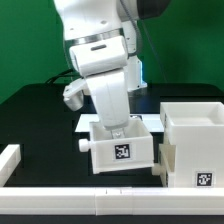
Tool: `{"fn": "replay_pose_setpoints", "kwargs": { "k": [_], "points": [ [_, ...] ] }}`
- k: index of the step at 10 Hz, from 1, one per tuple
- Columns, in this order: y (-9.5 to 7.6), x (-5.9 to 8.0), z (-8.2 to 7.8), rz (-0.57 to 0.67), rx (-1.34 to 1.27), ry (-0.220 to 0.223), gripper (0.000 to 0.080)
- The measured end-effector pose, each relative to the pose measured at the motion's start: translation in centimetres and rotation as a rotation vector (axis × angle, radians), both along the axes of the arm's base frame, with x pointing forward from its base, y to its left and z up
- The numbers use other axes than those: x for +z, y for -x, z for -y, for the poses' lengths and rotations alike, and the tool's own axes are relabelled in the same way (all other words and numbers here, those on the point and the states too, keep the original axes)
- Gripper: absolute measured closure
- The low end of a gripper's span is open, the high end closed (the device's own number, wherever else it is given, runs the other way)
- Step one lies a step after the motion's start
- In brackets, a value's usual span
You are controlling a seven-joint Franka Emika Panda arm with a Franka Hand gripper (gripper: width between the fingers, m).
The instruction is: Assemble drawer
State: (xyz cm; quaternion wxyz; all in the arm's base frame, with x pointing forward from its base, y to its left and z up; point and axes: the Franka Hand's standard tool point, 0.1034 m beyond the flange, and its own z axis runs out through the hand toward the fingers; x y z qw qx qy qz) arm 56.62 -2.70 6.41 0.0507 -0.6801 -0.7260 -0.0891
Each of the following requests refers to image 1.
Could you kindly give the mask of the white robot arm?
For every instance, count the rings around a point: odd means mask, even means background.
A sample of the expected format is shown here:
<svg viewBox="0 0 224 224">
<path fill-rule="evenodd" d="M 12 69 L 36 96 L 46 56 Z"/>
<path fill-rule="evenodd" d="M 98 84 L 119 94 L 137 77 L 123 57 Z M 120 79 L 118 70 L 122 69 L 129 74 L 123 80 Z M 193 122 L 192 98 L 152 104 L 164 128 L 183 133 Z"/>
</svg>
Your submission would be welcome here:
<svg viewBox="0 0 224 224">
<path fill-rule="evenodd" d="M 123 23 L 160 16 L 171 0 L 53 0 L 73 68 L 88 88 L 100 122 L 115 138 L 129 124 L 124 68 L 132 54 Z"/>
</svg>

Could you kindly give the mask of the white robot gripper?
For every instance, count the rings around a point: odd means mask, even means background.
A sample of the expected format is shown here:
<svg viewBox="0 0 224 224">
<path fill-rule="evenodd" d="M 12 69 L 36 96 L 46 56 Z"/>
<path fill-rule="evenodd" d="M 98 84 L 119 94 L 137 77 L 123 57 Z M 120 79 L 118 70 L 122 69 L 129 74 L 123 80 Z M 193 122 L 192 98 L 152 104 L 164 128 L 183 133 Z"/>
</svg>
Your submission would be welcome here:
<svg viewBox="0 0 224 224">
<path fill-rule="evenodd" d="M 88 76 L 86 83 L 102 126 L 114 139 L 124 138 L 130 115 L 124 70 Z"/>
</svg>

